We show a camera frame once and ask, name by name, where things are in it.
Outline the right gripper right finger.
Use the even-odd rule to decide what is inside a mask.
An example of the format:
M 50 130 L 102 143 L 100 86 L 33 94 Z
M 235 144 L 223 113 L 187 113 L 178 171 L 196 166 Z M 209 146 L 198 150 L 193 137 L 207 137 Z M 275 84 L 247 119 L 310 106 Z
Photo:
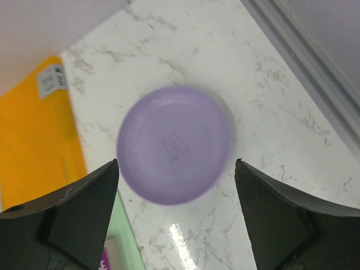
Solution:
M 237 159 L 235 184 L 257 269 L 359 269 L 359 209 Z

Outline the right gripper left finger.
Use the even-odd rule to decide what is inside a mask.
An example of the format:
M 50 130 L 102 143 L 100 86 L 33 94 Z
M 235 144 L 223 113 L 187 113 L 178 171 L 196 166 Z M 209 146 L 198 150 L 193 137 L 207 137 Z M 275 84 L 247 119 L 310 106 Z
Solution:
M 118 182 L 112 160 L 1 212 L 1 269 L 98 269 Z

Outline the lilac plastic plate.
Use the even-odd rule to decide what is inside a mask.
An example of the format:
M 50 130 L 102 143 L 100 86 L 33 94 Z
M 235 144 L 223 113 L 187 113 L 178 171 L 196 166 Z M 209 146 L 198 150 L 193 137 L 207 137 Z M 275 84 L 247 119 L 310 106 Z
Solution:
M 135 194 L 181 205 L 206 194 L 222 175 L 231 145 L 228 120 L 207 93 L 157 89 L 129 110 L 116 144 L 119 170 Z

